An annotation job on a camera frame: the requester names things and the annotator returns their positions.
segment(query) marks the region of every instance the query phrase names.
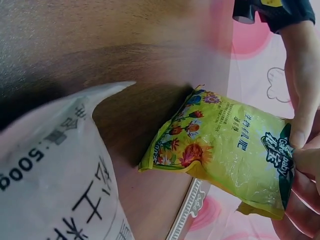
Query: plastic packaging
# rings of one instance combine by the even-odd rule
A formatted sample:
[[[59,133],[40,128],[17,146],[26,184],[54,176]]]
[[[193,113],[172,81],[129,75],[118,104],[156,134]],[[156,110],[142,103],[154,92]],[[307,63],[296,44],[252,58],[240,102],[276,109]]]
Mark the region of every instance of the plastic packaging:
[[[133,83],[110,83],[54,101],[1,133],[1,239],[134,239],[110,155],[92,119],[98,103]]]
[[[197,88],[158,131],[142,172],[186,172],[242,200],[238,210],[281,219],[294,178],[291,125],[252,106]]]

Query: fingernail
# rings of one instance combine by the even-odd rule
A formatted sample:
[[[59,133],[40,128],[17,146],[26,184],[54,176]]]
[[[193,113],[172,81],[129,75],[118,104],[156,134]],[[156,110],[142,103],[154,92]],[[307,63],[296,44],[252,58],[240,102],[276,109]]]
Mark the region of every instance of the fingernail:
[[[290,136],[290,144],[297,149],[301,149],[305,145],[306,136],[302,131],[293,132]]]

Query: yellow-green plastic bag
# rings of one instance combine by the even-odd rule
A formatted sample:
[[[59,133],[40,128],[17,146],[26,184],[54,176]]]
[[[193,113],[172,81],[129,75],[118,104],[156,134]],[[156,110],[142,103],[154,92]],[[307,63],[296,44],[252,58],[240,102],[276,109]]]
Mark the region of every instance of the yellow-green plastic bag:
[[[158,131],[139,171],[185,172],[240,198],[238,210],[282,219],[294,178],[291,125],[197,88]]]

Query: red flower print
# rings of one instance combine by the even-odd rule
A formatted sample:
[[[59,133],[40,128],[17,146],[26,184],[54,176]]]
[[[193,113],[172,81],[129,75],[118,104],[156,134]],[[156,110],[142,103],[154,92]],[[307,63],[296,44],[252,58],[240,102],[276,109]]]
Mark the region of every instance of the red flower print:
[[[194,118],[194,119],[198,119],[198,118],[203,118],[204,115],[202,114],[201,111],[194,111],[192,113],[189,114],[190,118]]]
[[[183,128],[181,126],[176,126],[174,128],[172,128],[170,131],[169,131],[169,134],[170,135],[178,135],[179,133],[181,133],[183,131]]]
[[[197,143],[188,145],[182,153],[182,158],[179,158],[183,167],[188,167],[193,161],[200,161],[203,150]]]
[[[200,128],[200,126],[198,124],[190,122],[189,125],[185,127],[185,130],[187,132],[194,133],[194,132],[198,131],[199,128]]]
[[[177,147],[179,147],[179,140],[178,138],[174,138],[171,142],[171,148],[172,150],[177,151]]]

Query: logo on bag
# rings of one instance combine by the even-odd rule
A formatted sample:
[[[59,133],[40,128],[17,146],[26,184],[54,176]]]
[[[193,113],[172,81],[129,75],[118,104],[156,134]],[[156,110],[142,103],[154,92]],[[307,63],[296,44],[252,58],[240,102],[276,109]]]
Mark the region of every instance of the logo on bag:
[[[270,132],[266,132],[261,142],[267,150],[266,161],[272,163],[280,175],[288,176],[288,172],[294,167],[289,141],[286,138],[276,138]]]

